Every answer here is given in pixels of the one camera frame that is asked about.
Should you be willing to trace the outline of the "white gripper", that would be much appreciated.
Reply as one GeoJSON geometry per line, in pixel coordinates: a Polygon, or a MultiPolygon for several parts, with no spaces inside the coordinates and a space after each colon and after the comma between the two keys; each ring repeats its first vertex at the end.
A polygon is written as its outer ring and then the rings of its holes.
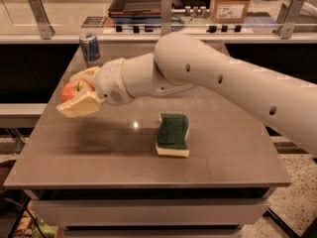
{"type": "Polygon", "coordinates": [[[57,111],[68,118],[86,116],[99,111],[105,101],[110,105],[131,103],[134,98],[127,92],[123,80],[124,59],[115,59],[74,74],[69,80],[92,83],[95,91],[81,89],[71,100],[62,102],[57,111]]]}

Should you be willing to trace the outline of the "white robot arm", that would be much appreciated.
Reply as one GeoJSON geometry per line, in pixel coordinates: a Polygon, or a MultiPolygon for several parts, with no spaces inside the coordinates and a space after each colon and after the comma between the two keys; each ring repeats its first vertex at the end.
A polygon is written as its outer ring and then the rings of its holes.
{"type": "Polygon", "coordinates": [[[170,33],[154,50],[74,74],[86,85],[57,110],[85,116],[139,97],[181,95],[196,86],[236,104],[305,151],[317,153],[317,85],[224,55],[188,35],[170,33]]]}

